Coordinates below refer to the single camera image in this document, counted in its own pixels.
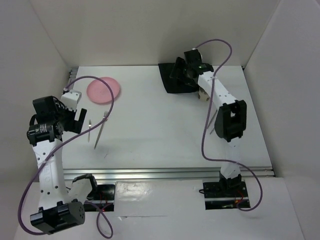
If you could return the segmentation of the small silver dessert fork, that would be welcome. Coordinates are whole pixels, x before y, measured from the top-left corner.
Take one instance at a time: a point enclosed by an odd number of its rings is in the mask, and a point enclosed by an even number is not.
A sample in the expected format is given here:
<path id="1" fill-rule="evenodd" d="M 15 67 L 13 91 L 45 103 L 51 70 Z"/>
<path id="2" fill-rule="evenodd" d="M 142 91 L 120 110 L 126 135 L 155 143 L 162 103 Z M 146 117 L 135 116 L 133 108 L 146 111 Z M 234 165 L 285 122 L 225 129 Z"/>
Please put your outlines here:
<path id="1" fill-rule="evenodd" d="M 90 139 L 91 139 L 91 132 L 90 132 L 91 128 L 92 128 L 92 120 L 89 119 L 88 120 L 88 130 L 89 130 L 89 132 L 87 133 L 87 142 L 88 143 L 90 142 Z"/>

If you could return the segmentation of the black cloth placemat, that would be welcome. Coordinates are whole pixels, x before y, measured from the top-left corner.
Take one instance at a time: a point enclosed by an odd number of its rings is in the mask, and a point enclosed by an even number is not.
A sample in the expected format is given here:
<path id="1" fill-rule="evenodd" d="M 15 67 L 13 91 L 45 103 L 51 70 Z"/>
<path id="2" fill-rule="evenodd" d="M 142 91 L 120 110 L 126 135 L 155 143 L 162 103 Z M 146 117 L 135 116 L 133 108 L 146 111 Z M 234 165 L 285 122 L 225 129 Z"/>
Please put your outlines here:
<path id="1" fill-rule="evenodd" d="M 186 85 L 176 78 L 170 78 L 174 63 L 159 63 L 158 68 L 163 86 L 168 94 L 186 94 L 199 91 L 199 86 Z"/>

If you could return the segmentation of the metal cup with brown sleeve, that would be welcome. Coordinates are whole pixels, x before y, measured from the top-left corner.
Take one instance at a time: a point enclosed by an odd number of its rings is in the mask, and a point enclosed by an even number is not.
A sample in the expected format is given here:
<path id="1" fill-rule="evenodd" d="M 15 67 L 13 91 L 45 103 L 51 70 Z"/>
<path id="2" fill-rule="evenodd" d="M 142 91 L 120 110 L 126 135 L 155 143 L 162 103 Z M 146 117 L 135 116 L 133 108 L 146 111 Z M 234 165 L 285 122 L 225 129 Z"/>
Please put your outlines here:
<path id="1" fill-rule="evenodd" d="M 210 99 L 210 96 L 206 93 L 206 91 L 203 88 L 199 88 L 198 90 L 198 99 L 202 102 L 207 102 Z"/>

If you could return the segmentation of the large silver dinner fork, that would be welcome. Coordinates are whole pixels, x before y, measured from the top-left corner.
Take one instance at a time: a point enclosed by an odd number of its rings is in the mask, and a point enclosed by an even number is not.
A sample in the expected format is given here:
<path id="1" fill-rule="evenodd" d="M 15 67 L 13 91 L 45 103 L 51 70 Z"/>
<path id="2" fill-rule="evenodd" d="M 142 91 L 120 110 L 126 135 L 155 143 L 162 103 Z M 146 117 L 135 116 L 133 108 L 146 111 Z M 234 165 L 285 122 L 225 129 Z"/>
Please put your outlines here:
<path id="1" fill-rule="evenodd" d="M 104 112 L 104 115 L 103 115 L 103 119 L 102 119 L 102 120 L 103 120 L 103 122 L 102 122 L 102 124 L 101 124 L 101 126 L 100 126 L 100 128 L 99 128 L 99 132 L 98 132 L 98 135 L 97 135 L 95 144 L 94 144 L 94 149 L 97 148 L 97 145 L 98 145 L 99 140 L 100 140 L 100 138 L 101 138 L 102 131 L 103 131 L 103 129 L 104 129 L 105 122 L 108 120 L 108 111 L 105 111 L 105 112 Z"/>

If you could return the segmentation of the pink plastic plate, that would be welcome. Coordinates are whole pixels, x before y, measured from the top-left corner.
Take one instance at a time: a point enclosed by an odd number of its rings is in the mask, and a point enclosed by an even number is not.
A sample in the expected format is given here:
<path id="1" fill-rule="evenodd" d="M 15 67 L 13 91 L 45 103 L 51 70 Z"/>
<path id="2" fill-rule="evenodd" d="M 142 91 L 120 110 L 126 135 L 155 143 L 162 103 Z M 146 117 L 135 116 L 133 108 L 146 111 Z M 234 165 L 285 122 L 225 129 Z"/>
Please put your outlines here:
<path id="1" fill-rule="evenodd" d="M 111 88 L 114 99 L 117 98 L 121 91 L 120 84 L 111 77 L 101 78 Z M 112 101 L 110 90 L 99 80 L 93 80 L 86 89 L 86 94 L 89 100 L 96 104 L 108 104 Z"/>

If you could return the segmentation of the silver spoon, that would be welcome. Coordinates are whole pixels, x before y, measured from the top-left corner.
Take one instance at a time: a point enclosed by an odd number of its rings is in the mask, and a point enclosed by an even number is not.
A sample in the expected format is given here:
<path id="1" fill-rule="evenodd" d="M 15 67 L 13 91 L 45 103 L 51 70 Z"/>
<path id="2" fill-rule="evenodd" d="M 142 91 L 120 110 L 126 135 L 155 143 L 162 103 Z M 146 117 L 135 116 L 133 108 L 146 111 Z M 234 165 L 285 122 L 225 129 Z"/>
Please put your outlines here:
<path id="1" fill-rule="evenodd" d="M 216 117 L 216 115 L 217 115 L 217 112 L 218 112 L 218 110 L 216 110 L 216 111 L 214 112 L 214 114 L 213 114 L 213 116 L 211 117 L 208 125 L 211 125 L 211 124 L 212 124 L 213 120 L 215 119 L 215 117 Z"/>

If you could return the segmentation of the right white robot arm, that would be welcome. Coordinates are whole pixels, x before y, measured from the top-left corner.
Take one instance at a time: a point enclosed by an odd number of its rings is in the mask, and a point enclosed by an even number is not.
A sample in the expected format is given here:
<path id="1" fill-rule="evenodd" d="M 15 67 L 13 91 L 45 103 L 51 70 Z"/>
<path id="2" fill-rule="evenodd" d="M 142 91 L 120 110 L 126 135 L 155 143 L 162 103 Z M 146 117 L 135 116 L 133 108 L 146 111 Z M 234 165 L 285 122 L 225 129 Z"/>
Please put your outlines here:
<path id="1" fill-rule="evenodd" d="M 247 127 L 247 103 L 236 99 L 216 77 L 217 70 L 204 63 L 200 52 L 194 48 L 184 52 L 184 58 L 177 57 L 169 75 L 170 82 L 176 82 L 177 93 L 188 93 L 189 88 L 204 91 L 209 95 L 210 106 L 216 111 L 212 117 L 216 135 L 225 146 L 225 159 L 219 172 L 219 182 L 201 193 L 212 196 L 230 196 L 239 192 L 242 185 L 240 168 L 240 140 Z"/>

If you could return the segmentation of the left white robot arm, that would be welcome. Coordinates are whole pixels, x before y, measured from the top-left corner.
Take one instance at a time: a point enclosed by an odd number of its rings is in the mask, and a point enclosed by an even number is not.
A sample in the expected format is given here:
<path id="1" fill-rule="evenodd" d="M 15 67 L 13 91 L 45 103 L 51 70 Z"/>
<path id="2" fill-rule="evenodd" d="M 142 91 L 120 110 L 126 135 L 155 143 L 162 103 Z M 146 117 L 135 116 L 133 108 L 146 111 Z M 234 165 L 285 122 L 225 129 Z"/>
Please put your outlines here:
<path id="1" fill-rule="evenodd" d="M 64 179 L 62 161 L 62 135 L 79 134 L 86 109 L 75 119 L 81 95 L 65 93 L 60 99 L 46 96 L 33 100 L 35 114 L 26 133 L 32 145 L 38 166 L 40 200 L 38 211 L 30 215 L 30 223 L 42 235 L 51 235 L 85 222 L 84 203 L 99 195 L 95 177 L 84 174 L 73 179 L 68 189 Z"/>

